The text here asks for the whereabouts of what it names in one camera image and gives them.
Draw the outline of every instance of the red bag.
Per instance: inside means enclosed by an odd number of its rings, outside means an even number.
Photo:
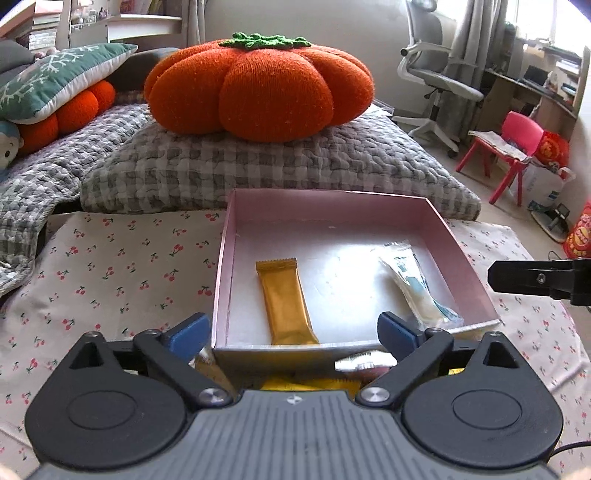
[[[579,221],[562,244],[569,258],[591,257],[591,200],[587,200]]]
[[[558,171],[569,166],[569,153],[570,146],[564,138],[553,132],[544,132],[535,156],[550,170]]]

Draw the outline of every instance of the pink box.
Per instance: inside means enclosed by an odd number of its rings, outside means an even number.
[[[230,195],[217,271],[212,346],[221,364],[253,371],[333,368],[380,348],[378,315],[412,313],[373,251],[407,240],[431,295],[481,335],[498,315],[431,203],[420,197],[335,190],[237,189]],[[320,345],[272,346],[259,260],[295,257]]]

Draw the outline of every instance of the office chair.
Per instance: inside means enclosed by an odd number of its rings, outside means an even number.
[[[398,75],[409,82],[433,87],[436,97],[429,118],[395,116],[392,121],[415,126],[416,128],[408,133],[411,137],[433,132],[449,147],[447,155],[455,158],[459,152],[457,144],[436,123],[441,94],[452,92],[473,102],[481,101],[484,96],[478,90],[441,74],[448,63],[466,63],[450,60],[451,49],[442,45],[441,22],[433,13],[437,9],[437,1],[407,0],[406,6],[410,45],[400,51],[402,61],[398,65]]]

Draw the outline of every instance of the screw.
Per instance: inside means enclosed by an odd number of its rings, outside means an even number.
[[[441,333],[444,330],[442,328],[437,328],[437,327],[429,327],[427,329],[425,329],[425,337],[427,337],[427,339],[431,338],[433,335],[435,335],[436,333]]]
[[[201,391],[199,403],[204,407],[222,407],[230,403],[230,395],[221,388],[206,388]]]
[[[382,387],[368,387],[361,391],[361,398],[368,403],[382,403],[390,398],[390,393]]]

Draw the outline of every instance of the cherry print sheet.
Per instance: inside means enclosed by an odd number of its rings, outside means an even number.
[[[128,339],[146,328],[166,330],[194,312],[212,314],[224,215],[79,212],[68,218],[44,248],[32,279],[0,314],[0,462],[22,476],[38,465],[24,433],[24,413],[82,333]],[[507,227],[448,224],[485,284],[493,261],[531,258]],[[489,294],[500,329],[563,409],[560,445],[591,439],[591,366],[562,304]],[[591,465],[591,452],[564,452],[551,464],[573,471]]]

